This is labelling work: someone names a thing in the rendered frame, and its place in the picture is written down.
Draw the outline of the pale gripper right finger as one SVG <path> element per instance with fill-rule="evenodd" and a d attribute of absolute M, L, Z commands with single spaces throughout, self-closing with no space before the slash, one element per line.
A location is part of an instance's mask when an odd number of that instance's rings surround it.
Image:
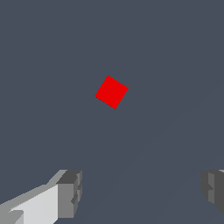
<path fill-rule="evenodd" d="M 224 214 L 224 170 L 202 171 L 200 178 L 203 196 Z"/>

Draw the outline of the red cube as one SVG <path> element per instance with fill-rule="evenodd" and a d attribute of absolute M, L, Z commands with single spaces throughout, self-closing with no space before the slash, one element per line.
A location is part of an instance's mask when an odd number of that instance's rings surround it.
<path fill-rule="evenodd" d="M 128 90 L 126 86 L 108 75 L 95 94 L 95 97 L 113 109 L 116 109 Z"/>

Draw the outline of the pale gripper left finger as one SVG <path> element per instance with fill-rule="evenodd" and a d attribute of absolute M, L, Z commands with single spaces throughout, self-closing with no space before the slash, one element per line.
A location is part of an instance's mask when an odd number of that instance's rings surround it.
<path fill-rule="evenodd" d="M 45 185 L 0 205 L 0 224 L 55 224 L 73 218 L 82 195 L 82 171 L 59 170 Z"/>

